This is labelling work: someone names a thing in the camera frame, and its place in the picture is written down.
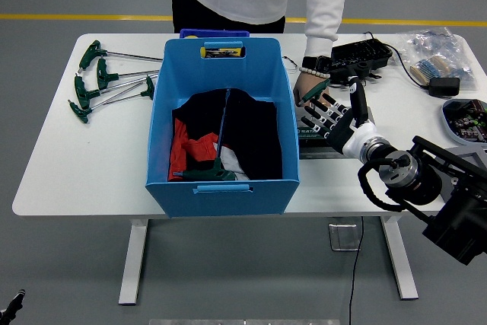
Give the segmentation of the black white robot left hand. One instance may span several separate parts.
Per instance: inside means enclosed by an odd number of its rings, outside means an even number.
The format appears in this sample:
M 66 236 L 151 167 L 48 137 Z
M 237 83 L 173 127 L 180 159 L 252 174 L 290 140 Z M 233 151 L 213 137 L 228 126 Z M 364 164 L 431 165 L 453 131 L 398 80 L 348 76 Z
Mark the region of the black white robot left hand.
M 17 312 L 23 307 L 22 303 L 25 294 L 25 290 L 20 289 L 9 305 L 5 309 L 1 310 L 1 325 L 9 325 L 9 323 L 16 318 Z

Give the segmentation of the person's left hand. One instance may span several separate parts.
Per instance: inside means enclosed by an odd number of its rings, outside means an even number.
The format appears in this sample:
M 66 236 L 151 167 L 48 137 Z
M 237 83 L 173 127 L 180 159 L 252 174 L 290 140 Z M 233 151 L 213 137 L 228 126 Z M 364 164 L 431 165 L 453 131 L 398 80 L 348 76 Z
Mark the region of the person's left hand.
M 329 77 L 328 74 L 312 75 L 305 72 L 301 72 L 295 82 L 293 88 L 294 103 L 297 107 L 303 107 L 307 103 L 302 103 L 302 98 L 305 94 L 311 91 L 317 84 L 326 80 Z

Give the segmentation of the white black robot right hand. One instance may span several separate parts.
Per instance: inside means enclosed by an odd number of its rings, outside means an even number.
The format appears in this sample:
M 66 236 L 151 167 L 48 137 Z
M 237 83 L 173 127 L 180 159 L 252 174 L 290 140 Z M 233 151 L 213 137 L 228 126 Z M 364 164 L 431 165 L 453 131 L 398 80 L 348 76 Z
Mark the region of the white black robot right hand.
M 366 97 L 361 80 L 349 78 L 350 107 L 327 97 L 327 107 L 316 99 L 310 102 L 317 110 L 306 106 L 309 116 L 301 121 L 324 137 L 327 144 L 347 158 L 356 158 L 361 163 L 372 159 L 375 150 L 388 141 L 377 132 L 375 124 L 369 119 Z

